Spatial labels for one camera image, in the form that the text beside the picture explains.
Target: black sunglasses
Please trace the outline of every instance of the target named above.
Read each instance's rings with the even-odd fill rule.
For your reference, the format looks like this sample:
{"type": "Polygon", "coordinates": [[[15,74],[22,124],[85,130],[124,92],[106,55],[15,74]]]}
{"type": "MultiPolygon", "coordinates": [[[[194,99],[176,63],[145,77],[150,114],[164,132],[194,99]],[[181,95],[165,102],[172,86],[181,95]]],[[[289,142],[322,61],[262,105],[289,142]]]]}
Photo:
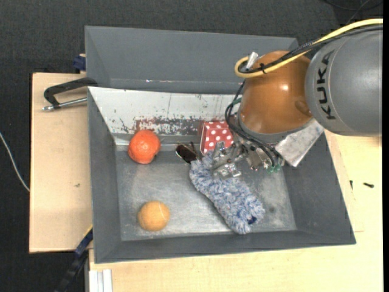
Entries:
{"type": "Polygon", "coordinates": [[[188,164],[199,158],[193,142],[189,145],[180,143],[176,148],[176,154],[188,164]]]}

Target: red polka dot box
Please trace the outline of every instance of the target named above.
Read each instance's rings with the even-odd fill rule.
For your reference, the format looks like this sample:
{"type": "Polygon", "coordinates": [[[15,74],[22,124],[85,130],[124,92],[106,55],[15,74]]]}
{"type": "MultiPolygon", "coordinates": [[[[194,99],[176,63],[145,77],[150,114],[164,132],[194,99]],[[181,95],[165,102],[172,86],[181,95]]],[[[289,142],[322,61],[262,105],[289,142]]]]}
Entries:
{"type": "Polygon", "coordinates": [[[201,133],[200,151],[204,155],[208,151],[215,149],[218,142],[224,142],[225,147],[233,143],[233,137],[229,126],[225,121],[204,122],[201,133]]]}

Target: gray floor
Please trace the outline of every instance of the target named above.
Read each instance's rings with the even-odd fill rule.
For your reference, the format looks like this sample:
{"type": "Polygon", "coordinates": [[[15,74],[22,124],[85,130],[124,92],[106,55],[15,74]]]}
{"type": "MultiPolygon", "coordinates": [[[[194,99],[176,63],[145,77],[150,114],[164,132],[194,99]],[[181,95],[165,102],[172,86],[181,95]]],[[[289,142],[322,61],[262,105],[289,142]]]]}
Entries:
{"type": "MultiPolygon", "coordinates": [[[[350,18],[383,14],[382,4],[366,10],[380,0],[369,0],[362,12],[356,10],[367,0],[332,1],[350,10],[319,0],[0,0],[0,131],[29,182],[29,75],[75,72],[84,25],[272,35],[303,43],[350,18]]],[[[28,254],[29,194],[2,144],[0,196],[0,291],[53,291],[72,254],[28,254]]],[[[79,278],[71,291],[82,290],[79,278]]]]}

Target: fuzzy fabric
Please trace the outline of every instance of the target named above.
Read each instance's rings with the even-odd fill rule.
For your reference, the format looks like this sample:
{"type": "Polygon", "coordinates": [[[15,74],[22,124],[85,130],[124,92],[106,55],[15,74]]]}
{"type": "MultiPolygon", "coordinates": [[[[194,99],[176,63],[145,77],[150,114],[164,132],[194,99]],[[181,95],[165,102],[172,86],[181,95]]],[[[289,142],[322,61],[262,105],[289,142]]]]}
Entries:
{"type": "Polygon", "coordinates": [[[222,180],[212,177],[211,166],[211,152],[202,161],[191,162],[189,177],[193,185],[212,201],[233,231],[238,234],[250,232],[250,225],[264,217],[262,202],[238,178],[222,180]]]}

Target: orange fruit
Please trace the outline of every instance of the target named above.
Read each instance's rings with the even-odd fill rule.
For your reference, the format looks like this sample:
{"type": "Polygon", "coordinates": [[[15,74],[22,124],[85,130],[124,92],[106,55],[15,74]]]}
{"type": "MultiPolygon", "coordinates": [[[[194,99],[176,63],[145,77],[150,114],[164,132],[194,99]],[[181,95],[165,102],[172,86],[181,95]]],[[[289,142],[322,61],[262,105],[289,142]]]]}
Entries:
{"type": "Polygon", "coordinates": [[[149,164],[160,150],[160,140],[153,131],[140,130],[128,144],[128,155],[132,160],[149,164]]]}

